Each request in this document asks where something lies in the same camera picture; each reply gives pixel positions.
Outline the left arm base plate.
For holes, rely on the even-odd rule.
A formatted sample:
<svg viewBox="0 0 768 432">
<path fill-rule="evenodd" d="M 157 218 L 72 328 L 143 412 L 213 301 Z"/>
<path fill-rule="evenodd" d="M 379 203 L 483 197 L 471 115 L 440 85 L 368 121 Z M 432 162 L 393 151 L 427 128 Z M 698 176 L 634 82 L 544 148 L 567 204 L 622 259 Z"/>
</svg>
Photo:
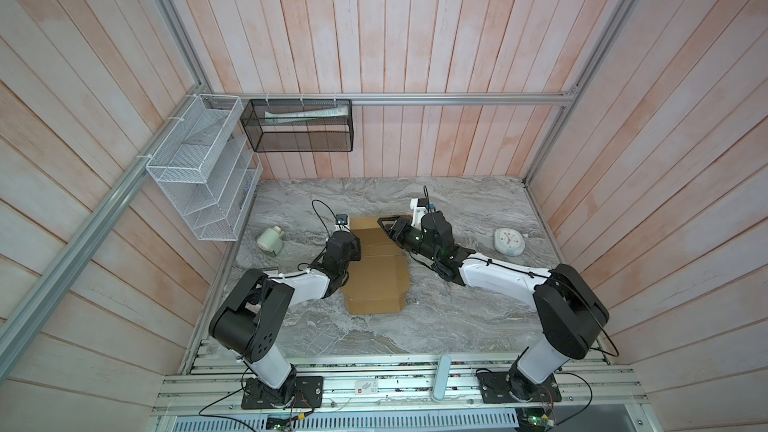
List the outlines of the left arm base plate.
<svg viewBox="0 0 768 432">
<path fill-rule="evenodd" d="M 296 376 L 290 373 L 279 388 L 271 388 L 258 378 L 245 382 L 241 407 L 244 410 L 316 409 L 322 404 L 324 378 L 322 376 Z"/>
</svg>

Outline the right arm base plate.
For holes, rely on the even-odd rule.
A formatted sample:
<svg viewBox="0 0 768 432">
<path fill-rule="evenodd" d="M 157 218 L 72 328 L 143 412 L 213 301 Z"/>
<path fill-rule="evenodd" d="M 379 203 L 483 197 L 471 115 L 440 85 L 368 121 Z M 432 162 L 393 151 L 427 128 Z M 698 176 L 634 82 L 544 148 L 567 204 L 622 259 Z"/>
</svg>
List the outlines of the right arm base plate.
<svg viewBox="0 0 768 432">
<path fill-rule="evenodd" d="M 479 368 L 475 371 L 478 388 L 485 404 L 557 403 L 562 400 L 559 384 L 554 374 L 543 383 L 534 384 L 516 371 L 491 371 Z"/>
</svg>

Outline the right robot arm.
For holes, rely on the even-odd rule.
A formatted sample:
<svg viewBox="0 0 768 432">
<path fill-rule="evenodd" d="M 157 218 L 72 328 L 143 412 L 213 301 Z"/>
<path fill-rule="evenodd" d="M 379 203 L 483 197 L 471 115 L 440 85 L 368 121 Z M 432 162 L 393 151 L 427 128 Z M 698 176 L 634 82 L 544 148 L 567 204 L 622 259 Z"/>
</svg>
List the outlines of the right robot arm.
<svg viewBox="0 0 768 432">
<path fill-rule="evenodd" d="M 398 247 L 427 259 L 428 268 L 444 281 L 505 295 L 537 313 L 542 337 L 506 374 L 510 393 L 520 401 L 529 401 L 568 361 L 583 359 L 609 321 L 607 308 L 569 265 L 526 267 L 460 246 L 440 211 L 416 219 L 381 217 L 377 223 Z"/>
</svg>

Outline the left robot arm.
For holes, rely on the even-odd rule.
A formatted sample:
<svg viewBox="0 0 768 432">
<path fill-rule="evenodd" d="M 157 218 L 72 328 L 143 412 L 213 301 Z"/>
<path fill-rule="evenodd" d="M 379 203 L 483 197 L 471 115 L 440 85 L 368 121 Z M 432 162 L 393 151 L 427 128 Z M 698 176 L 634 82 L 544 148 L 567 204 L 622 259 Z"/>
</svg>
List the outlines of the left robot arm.
<svg viewBox="0 0 768 432">
<path fill-rule="evenodd" d="M 295 367 L 275 341 L 288 309 L 332 296 L 346 284 L 349 266 L 361 260 L 360 239 L 335 231 L 309 267 L 291 276 L 246 271 L 209 323 L 209 334 L 236 352 L 258 381 L 271 391 L 284 391 L 295 381 Z"/>
</svg>

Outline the brown cardboard box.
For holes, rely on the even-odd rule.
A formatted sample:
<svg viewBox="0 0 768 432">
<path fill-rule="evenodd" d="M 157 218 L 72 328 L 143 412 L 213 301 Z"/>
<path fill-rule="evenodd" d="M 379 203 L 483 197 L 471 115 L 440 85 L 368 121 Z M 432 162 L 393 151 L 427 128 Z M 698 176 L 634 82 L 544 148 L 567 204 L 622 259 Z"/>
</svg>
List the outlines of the brown cardboard box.
<svg viewBox="0 0 768 432">
<path fill-rule="evenodd" d="M 352 315 L 401 312 L 411 287 L 408 258 L 385 233 L 376 217 L 353 217 L 351 231 L 360 239 L 361 259 L 349 265 L 341 291 Z"/>
</svg>

